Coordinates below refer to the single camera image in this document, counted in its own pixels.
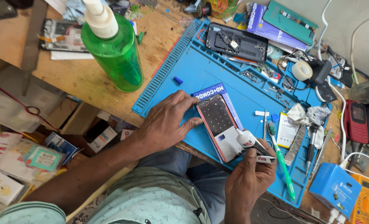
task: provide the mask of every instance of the blue plastic cap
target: blue plastic cap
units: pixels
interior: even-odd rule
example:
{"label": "blue plastic cap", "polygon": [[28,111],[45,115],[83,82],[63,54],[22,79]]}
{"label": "blue plastic cap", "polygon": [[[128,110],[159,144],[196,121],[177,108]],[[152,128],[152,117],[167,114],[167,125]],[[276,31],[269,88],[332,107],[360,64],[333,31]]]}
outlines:
{"label": "blue plastic cap", "polygon": [[272,114],[271,117],[273,122],[277,122],[279,120],[279,116],[277,114]]}
{"label": "blue plastic cap", "polygon": [[175,81],[179,84],[179,85],[181,85],[182,83],[183,83],[183,81],[182,80],[180,80],[178,77],[173,77],[173,79],[175,79]]}

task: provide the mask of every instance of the toothbrush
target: toothbrush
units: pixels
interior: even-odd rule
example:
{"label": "toothbrush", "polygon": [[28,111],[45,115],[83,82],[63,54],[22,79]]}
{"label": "toothbrush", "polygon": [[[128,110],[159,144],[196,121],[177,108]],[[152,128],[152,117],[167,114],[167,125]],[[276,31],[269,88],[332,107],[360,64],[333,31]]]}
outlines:
{"label": "toothbrush", "polygon": [[287,167],[284,162],[283,154],[281,153],[281,150],[279,146],[277,145],[277,142],[275,139],[276,128],[273,126],[273,123],[271,121],[268,124],[268,131],[269,131],[270,137],[272,138],[273,147],[275,148],[276,155],[277,155],[277,160],[279,161],[279,164],[281,164],[281,167],[284,171],[284,177],[285,177],[285,182],[287,184],[288,194],[290,195],[291,200],[295,201],[294,187],[292,186],[292,181],[291,181],[290,175],[288,174]]}

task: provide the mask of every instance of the green bottle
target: green bottle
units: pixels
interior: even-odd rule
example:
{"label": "green bottle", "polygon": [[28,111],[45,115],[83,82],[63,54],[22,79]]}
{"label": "green bottle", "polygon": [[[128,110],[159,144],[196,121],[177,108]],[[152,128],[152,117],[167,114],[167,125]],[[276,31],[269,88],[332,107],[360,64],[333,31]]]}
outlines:
{"label": "green bottle", "polygon": [[85,47],[119,90],[139,89],[144,78],[131,23],[100,0],[83,2],[87,7],[81,33]]}

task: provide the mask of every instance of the wooden workbench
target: wooden workbench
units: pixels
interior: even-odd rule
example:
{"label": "wooden workbench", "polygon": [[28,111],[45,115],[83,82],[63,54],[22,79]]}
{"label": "wooden workbench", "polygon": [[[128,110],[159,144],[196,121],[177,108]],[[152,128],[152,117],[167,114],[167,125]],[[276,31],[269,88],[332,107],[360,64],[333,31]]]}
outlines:
{"label": "wooden workbench", "polygon": [[[143,42],[139,45],[145,82],[139,90],[133,93],[119,91],[95,60],[51,60],[49,51],[40,52],[38,68],[33,72],[33,75],[139,127],[143,118],[132,112],[132,105],[146,88],[152,74],[172,45],[180,37],[179,20],[193,18],[193,15],[183,12],[185,7],[187,6],[175,0],[159,0],[156,10],[144,14],[144,18],[136,20],[137,31],[145,33]],[[244,12],[244,9],[245,3],[242,3],[238,12]],[[31,9],[19,10],[18,14],[16,18],[0,20],[0,59],[20,67]],[[61,15],[49,7],[47,18],[61,19]],[[212,21],[223,23],[220,19],[212,18]],[[235,27],[233,22],[229,22],[227,25]],[[327,128],[331,125],[334,133],[340,136],[340,123],[336,113],[341,110],[341,104],[338,101],[333,102],[334,108],[327,125]],[[206,161],[209,160],[207,156],[200,154],[183,142],[177,146]],[[340,150],[332,141],[328,143],[323,162],[336,164],[340,162]],[[318,211],[320,218],[325,221],[330,216],[328,208],[307,190],[304,193],[300,209],[309,214],[312,213],[312,209]]]}

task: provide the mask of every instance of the person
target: person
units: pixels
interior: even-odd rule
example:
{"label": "person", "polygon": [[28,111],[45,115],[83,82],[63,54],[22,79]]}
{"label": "person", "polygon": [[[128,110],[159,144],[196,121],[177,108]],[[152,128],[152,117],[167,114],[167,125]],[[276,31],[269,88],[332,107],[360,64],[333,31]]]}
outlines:
{"label": "person", "polygon": [[[276,163],[256,163],[256,150],[249,149],[231,175],[209,164],[187,170],[191,155],[173,145],[203,122],[194,117],[180,125],[185,111],[199,101],[182,90],[169,95],[150,110],[138,131],[40,186],[25,202],[8,207],[0,214],[0,224],[63,224],[66,214],[118,170],[141,158],[110,187],[87,223],[251,223],[256,200],[275,180]],[[190,180],[184,177],[186,171]]]}

